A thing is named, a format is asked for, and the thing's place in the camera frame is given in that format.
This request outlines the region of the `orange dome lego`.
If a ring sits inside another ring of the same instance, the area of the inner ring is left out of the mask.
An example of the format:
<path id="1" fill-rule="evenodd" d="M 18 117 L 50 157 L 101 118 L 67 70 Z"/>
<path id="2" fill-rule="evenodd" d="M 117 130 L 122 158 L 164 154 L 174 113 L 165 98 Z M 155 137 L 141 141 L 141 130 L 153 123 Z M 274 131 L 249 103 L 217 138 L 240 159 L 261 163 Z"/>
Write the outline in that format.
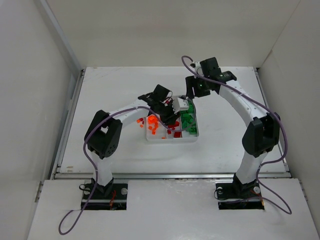
<path id="1" fill-rule="evenodd" d="M 151 125 L 151 124 L 156 124 L 158 122 L 158 119 L 155 115 L 150 115 L 147 117 L 147 121 L 148 121 L 148 124 Z"/>

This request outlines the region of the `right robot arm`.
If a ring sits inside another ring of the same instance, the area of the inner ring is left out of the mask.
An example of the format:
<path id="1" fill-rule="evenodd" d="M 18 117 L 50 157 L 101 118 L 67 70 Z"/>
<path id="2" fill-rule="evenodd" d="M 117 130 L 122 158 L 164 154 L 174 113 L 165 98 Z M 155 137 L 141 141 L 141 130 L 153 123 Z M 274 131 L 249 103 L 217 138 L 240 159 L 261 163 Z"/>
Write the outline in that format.
<path id="1" fill-rule="evenodd" d="M 257 183 L 257 171 L 263 160 L 279 142 L 278 116 L 253 102 L 236 76 L 220 69 L 215 57 L 191 61 L 190 67 L 194 75 L 185 79 L 187 97 L 201 98 L 216 92 L 233 107 L 246 126 L 241 140 L 244 155 L 231 184 L 233 197 L 244 199 Z"/>

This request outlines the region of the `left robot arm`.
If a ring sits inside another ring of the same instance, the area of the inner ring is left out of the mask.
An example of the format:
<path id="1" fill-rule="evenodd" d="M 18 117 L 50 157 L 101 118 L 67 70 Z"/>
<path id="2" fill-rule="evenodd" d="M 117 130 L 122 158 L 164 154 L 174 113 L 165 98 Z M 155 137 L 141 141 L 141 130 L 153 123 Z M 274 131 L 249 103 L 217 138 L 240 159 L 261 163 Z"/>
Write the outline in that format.
<path id="1" fill-rule="evenodd" d="M 106 197 L 112 191 L 114 178 L 104 159 L 117 150 L 123 128 L 150 115 L 154 115 L 166 127 L 176 122 L 185 100 L 181 97 L 168 97 L 169 92 L 158 84 L 152 92 L 139 96 L 125 107 L 111 112 L 101 109 L 95 113 L 83 144 L 83 152 L 94 167 L 92 194 Z"/>

